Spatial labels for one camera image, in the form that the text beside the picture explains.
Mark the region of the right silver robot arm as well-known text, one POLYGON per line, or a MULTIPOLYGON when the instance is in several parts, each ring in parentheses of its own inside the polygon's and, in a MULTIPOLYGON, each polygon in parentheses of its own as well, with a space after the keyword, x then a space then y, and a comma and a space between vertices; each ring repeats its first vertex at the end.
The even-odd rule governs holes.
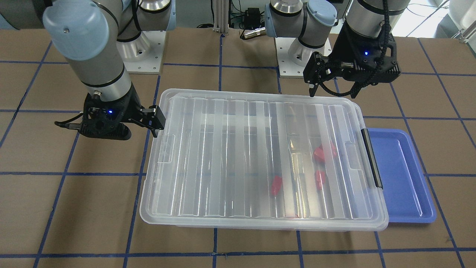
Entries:
POLYGON ((158 105, 141 105, 125 62, 149 53, 146 31, 175 26, 174 0, 1 1, 1 29, 46 29, 87 88, 83 111, 55 125, 90 138, 128 140, 128 123, 154 137, 164 129, 158 105))

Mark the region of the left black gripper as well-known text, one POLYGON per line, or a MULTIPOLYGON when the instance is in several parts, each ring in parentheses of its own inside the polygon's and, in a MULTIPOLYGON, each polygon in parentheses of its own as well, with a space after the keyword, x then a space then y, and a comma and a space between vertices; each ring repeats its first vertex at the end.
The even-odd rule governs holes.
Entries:
POLYGON ((345 23, 328 56, 317 51, 312 53, 304 68, 303 79, 309 84, 310 97, 314 97, 321 87, 333 96, 355 98, 364 87, 391 83, 400 74, 396 41, 389 23, 381 24, 375 38, 362 36, 345 23), (352 82, 351 89, 343 93, 330 90, 325 82, 336 77, 352 82))

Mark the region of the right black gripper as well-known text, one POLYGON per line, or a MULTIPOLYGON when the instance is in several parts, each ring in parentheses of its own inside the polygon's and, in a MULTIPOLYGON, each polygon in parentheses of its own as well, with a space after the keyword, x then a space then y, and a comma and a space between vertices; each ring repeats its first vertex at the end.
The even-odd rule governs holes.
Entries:
POLYGON ((132 132, 126 123, 136 124, 150 130, 154 138, 165 127, 165 116, 158 105, 144 108, 134 85, 121 98, 102 101, 98 94, 87 94, 83 112, 66 120, 56 121, 61 128, 76 130, 89 138, 128 140, 132 132))

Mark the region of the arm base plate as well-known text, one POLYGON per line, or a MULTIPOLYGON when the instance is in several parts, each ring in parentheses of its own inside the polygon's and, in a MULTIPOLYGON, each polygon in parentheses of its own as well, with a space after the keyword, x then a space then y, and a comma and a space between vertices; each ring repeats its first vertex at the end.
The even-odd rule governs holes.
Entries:
POLYGON ((160 74, 167 32, 141 32, 135 40, 117 41, 117 48, 130 74, 160 74))
POLYGON ((318 49, 303 46, 297 38, 275 38, 275 46, 279 76, 294 79, 303 78, 304 68, 313 52, 328 56, 332 51, 329 39, 318 49))

